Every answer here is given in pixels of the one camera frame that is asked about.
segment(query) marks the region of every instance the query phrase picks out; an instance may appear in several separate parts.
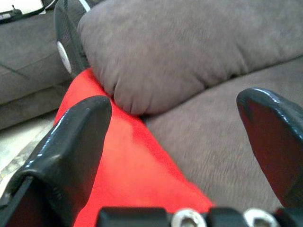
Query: tiled floor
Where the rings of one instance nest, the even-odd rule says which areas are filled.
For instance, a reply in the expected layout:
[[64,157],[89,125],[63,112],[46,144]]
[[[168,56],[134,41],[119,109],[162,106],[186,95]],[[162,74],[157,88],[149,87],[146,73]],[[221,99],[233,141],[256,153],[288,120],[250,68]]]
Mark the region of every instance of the tiled floor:
[[55,114],[47,113],[0,131],[0,196],[12,174],[52,128]]

